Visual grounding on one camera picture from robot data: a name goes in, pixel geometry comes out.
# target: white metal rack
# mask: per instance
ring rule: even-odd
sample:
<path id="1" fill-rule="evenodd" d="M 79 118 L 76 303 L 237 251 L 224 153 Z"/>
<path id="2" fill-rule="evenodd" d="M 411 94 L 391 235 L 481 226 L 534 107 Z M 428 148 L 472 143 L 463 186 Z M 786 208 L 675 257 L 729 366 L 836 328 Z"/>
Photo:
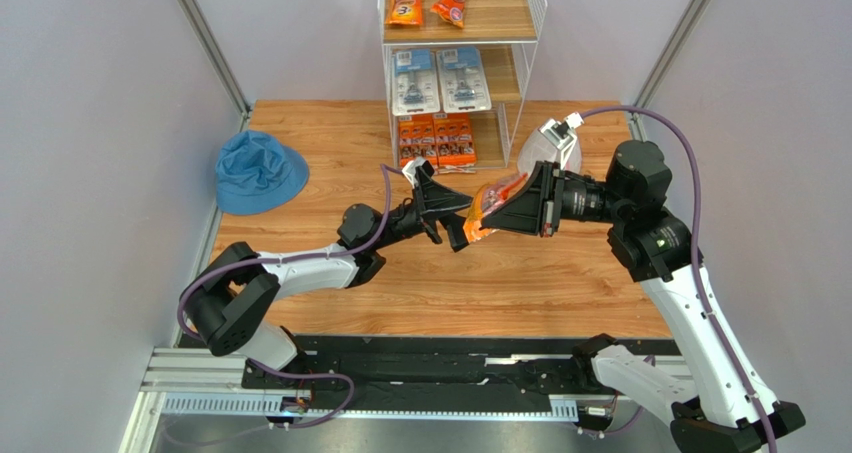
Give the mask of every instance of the white metal rack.
<path id="1" fill-rule="evenodd" d="M 493 104 L 491 111 L 470 115 L 477 150 L 475 168 L 507 166 L 541 39 L 547 0 L 468 0 L 463 29 L 444 23 L 429 12 L 436 0 L 423 0 L 424 24 L 420 27 L 385 25 L 389 1 L 378 0 L 378 11 L 394 163 L 399 163 L 397 118 L 391 113 L 394 52 L 472 45 L 483 54 Z"/>

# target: hat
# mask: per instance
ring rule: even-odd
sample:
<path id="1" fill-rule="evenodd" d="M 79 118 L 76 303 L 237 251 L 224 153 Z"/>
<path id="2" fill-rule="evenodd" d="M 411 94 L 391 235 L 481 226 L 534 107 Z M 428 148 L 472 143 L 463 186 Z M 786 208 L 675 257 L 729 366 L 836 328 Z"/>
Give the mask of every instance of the hat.
<path id="1" fill-rule="evenodd" d="M 259 131 L 228 140 L 216 162 L 216 202 L 233 215 L 271 210 L 293 199 L 307 182 L 302 155 Z"/>

